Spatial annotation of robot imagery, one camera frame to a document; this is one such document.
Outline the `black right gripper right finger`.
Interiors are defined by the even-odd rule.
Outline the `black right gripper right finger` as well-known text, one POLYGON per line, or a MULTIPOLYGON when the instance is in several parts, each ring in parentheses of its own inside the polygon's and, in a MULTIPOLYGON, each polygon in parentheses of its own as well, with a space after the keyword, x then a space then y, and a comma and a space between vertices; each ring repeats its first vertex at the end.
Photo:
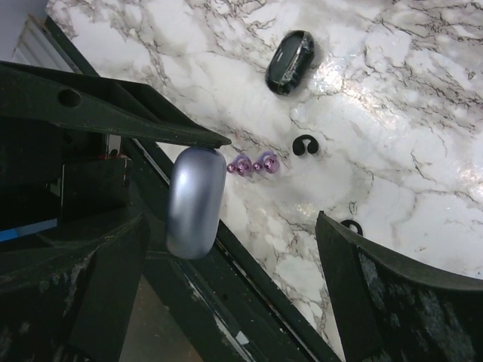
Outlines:
POLYGON ((423 264, 319 213, 316 240, 347 361, 480 361, 482 281, 423 264))

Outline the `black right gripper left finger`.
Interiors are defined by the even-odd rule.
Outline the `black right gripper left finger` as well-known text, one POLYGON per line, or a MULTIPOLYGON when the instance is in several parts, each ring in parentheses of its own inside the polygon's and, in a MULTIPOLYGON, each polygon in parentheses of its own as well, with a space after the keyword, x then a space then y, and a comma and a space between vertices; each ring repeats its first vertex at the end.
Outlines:
POLYGON ((111 136, 218 152, 152 87, 1 64, 1 359, 117 361, 152 229, 111 136))

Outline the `lavender earbud charging case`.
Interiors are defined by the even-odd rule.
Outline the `lavender earbud charging case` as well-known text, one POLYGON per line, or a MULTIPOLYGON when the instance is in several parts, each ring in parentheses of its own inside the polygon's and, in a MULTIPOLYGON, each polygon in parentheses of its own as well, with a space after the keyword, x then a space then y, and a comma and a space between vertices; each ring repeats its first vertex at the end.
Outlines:
POLYGON ((166 244, 182 259, 200 259, 214 245, 226 181, 225 158, 214 149, 188 148, 174 162, 166 244))

